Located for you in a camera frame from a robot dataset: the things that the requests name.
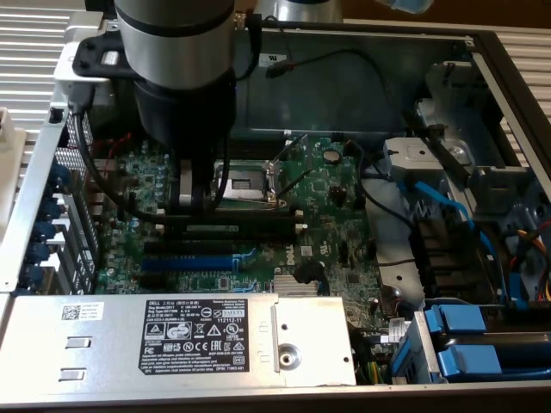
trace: power supply label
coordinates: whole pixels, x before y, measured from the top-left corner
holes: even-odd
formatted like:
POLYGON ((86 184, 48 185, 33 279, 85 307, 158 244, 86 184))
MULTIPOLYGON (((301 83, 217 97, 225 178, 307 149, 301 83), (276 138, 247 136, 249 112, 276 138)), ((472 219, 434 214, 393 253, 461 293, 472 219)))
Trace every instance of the power supply label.
POLYGON ((147 375, 249 371, 246 299, 147 300, 139 369, 147 375))

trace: yellow wire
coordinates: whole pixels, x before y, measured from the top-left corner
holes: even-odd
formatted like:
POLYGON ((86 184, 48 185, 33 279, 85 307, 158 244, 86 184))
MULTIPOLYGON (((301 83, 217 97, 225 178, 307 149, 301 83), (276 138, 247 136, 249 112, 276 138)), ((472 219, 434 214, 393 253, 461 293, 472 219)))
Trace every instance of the yellow wire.
POLYGON ((381 376, 381 369, 379 368, 379 366, 377 366, 377 363, 375 363, 375 368, 377 369, 377 377, 378 377, 378 380, 381 382, 381 383, 384 383, 383 379, 382 379, 382 376, 381 376))
POLYGON ((374 377, 374 382, 376 385, 379 384, 379 378, 378 378, 378 375, 377 375, 377 368, 375 367, 376 364, 374 361, 371 362, 371 369, 373 370, 373 377, 374 377))
MULTIPOLYGON (((528 232, 523 230, 517 230, 517 233, 521 237, 528 236, 528 232)), ((543 245, 542 241, 540 241, 538 238, 534 239, 534 241, 532 241, 532 244, 534 244, 535 247, 537 247, 537 249, 542 252, 542 254, 547 254, 547 251, 548 251, 547 248, 545 248, 545 245, 543 245)))
POLYGON ((374 381, 373 381, 373 377, 371 377, 371 376, 373 375, 373 373, 372 373, 372 371, 371 371, 371 366, 369 365, 369 363, 368 363, 368 368, 366 369, 366 371, 367 371, 367 374, 368 374, 369 381, 370 381, 371 383, 373 383, 373 382, 374 382, 374 381))

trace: black cable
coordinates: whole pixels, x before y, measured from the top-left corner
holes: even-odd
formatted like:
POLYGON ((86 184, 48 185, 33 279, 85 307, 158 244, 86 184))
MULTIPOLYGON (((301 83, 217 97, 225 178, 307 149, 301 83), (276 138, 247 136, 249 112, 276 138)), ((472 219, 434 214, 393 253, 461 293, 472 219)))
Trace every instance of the black cable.
POLYGON ((399 219, 404 224, 406 224, 412 231, 415 231, 415 225, 408 218, 406 218, 403 215, 400 215, 399 213, 397 213, 397 212, 393 211, 392 209, 388 208, 387 206, 382 205, 378 200, 376 200, 373 196, 371 196, 371 194, 368 192, 368 190, 363 186, 363 184, 362 184, 362 165, 363 165, 363 161, 365 160, 365 151, 363 150, 363 148, 355 140, 349 140, 348 143, 353 144, 353 146, 355 146, 355 148, 357 148, 357 150, 359 150, 359 152, 361 153, 360 163, 358 164, 358 168, 357 168, 357 180, 358 180, 358 185, 359 185, 360 189, 362 190, 363 194, 366 196, 366 198, 368 200, 370 200, 371 203, 374 204, 376 207, 379 207, 384 212, 388 213, 389 215, 392 215, 396 219, 399 219))
POLYGON ((389 182, 393 182, 393 179, 388 176, 388 175, 385 175, 382 173, 381 171, 381 168, 379 168, 379 165, 377 164, 377 162, 371 157, 370 154, 366 154, 366 158, 368 159, 368 162, 369 162, 369 165, 368 166, 372 166, 373 165, 373 168, 375 169, 375 172, 377 172, 377 177, 375 179, 382 179, 384 181, 389 181, 389 182))
MULTIPOLYGON (((136 217, 137 219, 141 219, 145 222, 152 222, 153 224, 161 224, 161 225, 186 225, 187 223, 193 221, 194 219, 197 219, 197 217, 189 216, 189 215, 167 216, 167 215, 157 215, 154 213, 144 213, 135 209, 133 206, 131 206, 123 196, 118 195, 109 186, 109 184, 105 181, 105 179, 103 179, 102 174, 100 174, 100 172, 97 170, 96 165, 94 164, 94 161, 92 160, 92 157, 90 155, 90 151, 88 149, 88 145, 86 144, 86 140, 84 138, 83 116, 81 114, 73 114, 73 121, 75 124, 75 132, 77 135, 78 149, 80 150, 82 159, 84 161, 84 164, 86 165, 88 172, 90 173, 90 176, 94 179, 99 189, 101 189, 102 192, 105 193, 124 212, 129 213, 134 217, 136 217)), ((224 143, 225 161, 228 160, 227 140, 228 139, 225 139, 225 143, 224 143)), ((222 194, 222 197, 223 197, 223 194, 226 191, 228 176, 229 176, 229 162, 225 162, 224 171, 222 172, 222 182, 220 183, 219 192, 217 194, 217 197, 214 199, 213 203, 216 202, 216 199, 219 198, 220 194, 222 194)))
POLYGON ((329 280, 327 280, 327 277, 325 274, 323 277, 321 277, 318 282, 321 284, 321 295, 323 297, 331 297, 331 288, 329 287, 329 280))
POLYGON ((410 258, 408 260, 396 261, 396 262, 383 262, 383 263, 372 263, 374 267, 383 268, 383 267, 395 267, 397 265, 409 264, 415 262, 415 258, 410 258))
POLYGON ((509 302, 510 295, 507 290, 509 286, 509 263, 507 261, 507 255, 504 251, 504 249, 500 248, 500 242, 499 237, 495 234, 495 232, 490 228, 488 225, 484 225, 484 228, 482 228, 483 231, 476 225, 474 227, 474 235, 481 241, 482 244, 486 244, 482 242, 481 235, 486 234, 486 238, 488 240, 488 243, 490 245, 486 245, 486 248, 488 250, 494 250, 495 255, 492 254, 496 265, 498 266, 499 271, 499 280, 497 280, 498 285, 502 287, 502 298, 505 299, 505 302, 509 302))
POLYGON ((289 43, 289 40, 287 38, 287 34, 285 33, 285 30, 283 30, 282 25, 280 24, 280 21, 277 17, 274 15, 268 15, 264 19, 265 22, 268 22, 270 20, 273 20, 277 23, 277 27, 279 28, 279 31, 282 32, 283 42, 285 43, 285 48, 287 49, 287 59, 293 61, 293 52, 291 51, 291 45, 289 43))
POLYGON ((375 62, 373 58, 371 58, 371 56, 369 56, 366 52, 364 52, 361 49, 355 49, 355 48, 338 49, 333 52, 328 52, 328 53, 316 56, 314 58, 304 59, 298 62, 295 62, 292 60, 291 61, 283 60, 282 62, 277 62, 276 64, 269 67, 266 71, 266 77, 268 78, 279 77, 281 75, 284 75, 288 71, 294 70, 297 67, 316 63, 316 62, 319 62, 320 60, 325 60, 333 56, 337 56, 338 54, 353 54, 355 56, 358 56, 359 58, 362 58, 375 71, 375 74, 377 75, 377 77, 379 78, 379 81, 381 82, 381 86, 385 92, 385 96, 387 97, 387 100, 390 106, 396 109, 396 111, 399 114, 401 114, 401 110, 399 110, 399 105, 394 99, 394 95, 390 87, 390 84, 388 83, 387 79, 383 75, 381 68, 379 67, 377 62, 375 62))
POLYGON ((249 30, 249 40, 251 42, 251 62, 245 73, 236 77, 238 82, 248 79, 258 67, 260 52, 262 51, 262 17, 260 15, 248 15, 245 19, 245 26, 249 30))
POLYGON ((362 178, 363 179, 380 179, 382 181, 393 182, 393 179, 390 178, 390 177, 381 176, 381 174, 375 174, 375 173, 372 173, 372 172, 364 172, 362 174, 362 178))
POLYGON ((294 181, 289 183, 284 189, 282 189, 279 193, 275 194, 275 197, 277 199, 280 199, 283 195, 285 195, 287 192, 289 192, 291 189, 296 187, 308 174, 310 174, 313 170, 305 170, 302 172, 294 181))
POLYGON ((227 188, 227 181, 230 177, 230 151, 228 149, 228 141, 229 141, 229 137, 225 137, 224 138, 224 163, 222 164, 222 177, 221 177, 221 180, 220 180, 220 185, 218 187, 218 192, 216 193, 216 196, 214 197, 214 199, 207 205, 207 212, 208 213, 211 213, 213 212, 216 208, 218 208, 218 206, 220 205, 220 203, 222 202, 222 200, 224 199, 224 194, 226 193, 226 188, 227 188))

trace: blue cable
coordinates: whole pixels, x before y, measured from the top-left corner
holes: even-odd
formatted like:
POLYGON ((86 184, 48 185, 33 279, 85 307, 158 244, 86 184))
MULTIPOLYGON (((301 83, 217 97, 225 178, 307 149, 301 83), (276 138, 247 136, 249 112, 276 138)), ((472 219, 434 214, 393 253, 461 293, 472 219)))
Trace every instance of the blue cable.
POLYGON ((246 288, 233 288, 233 292, 234 293, 252 293, 256 287, 257 287, 257 281, 255 280, 252 284, 250 284, 246 288))
MULTIPOLYGON (((433 187, 430 187, 424 182, 416 182, 414 188, 424 194, 429 195, 433 200, 440 202, 441 204, 448 205, 450 207, 457 209, 467 220, 469 228, 474 231, 475 229, 474 222, 468 216, 467 209, 463 204, 461 204, 460 202, 457 202, 456 200, 451 200, 449 198, 446 198, 444 195, 440 194, 433 187)), ((482 231, 480 231, 480 241, 482 241, 482 243, 488 248, 488 250, 490 251, 490 254, 492 254, 493 256, 493 259, 499 265, 500 260, 498 259, 498 253, 493 248, 492 243, 490 242, 490 239, 488 238, 488 236, 482 231)), ((505 277, 503 275, 503 271, 501 271, 501 290, 502 290, 501 300, 503 302, 505 295, 507 294, 507 290, 505 289, 505 277)))
POLYGON ((250 257, 254 256, 255 252, 257 252, 257 249, 253 248, 251 250, 251 252, 249 252, 248 254, 233 254, 233 258, 237 258, 239 260, 244 260, 245 258, 250 258, 250 257))

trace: black pcie slot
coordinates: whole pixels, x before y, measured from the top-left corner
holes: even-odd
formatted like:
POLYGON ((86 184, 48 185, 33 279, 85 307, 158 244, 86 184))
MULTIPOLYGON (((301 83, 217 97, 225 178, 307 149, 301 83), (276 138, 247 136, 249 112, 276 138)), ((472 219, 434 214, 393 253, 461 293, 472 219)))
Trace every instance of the black pcie slot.
POLYGON ((236 245, 227 241, 154 241, 144 244, 145 254, 229 256, 239 253, 236 245))
MULTIPOLYGON (((232 139, 228 150, 230 159, 264 161, 273 159, 274 156, 285 147, 285 139, 232 139)), ((223 153, 218 153, 218 158, 223 158, 223 153)))
POLYGON ((241 241, 241 242, 293 242, 294 232, 180 232, 170 235, 172 239, 189 241, 241 241))

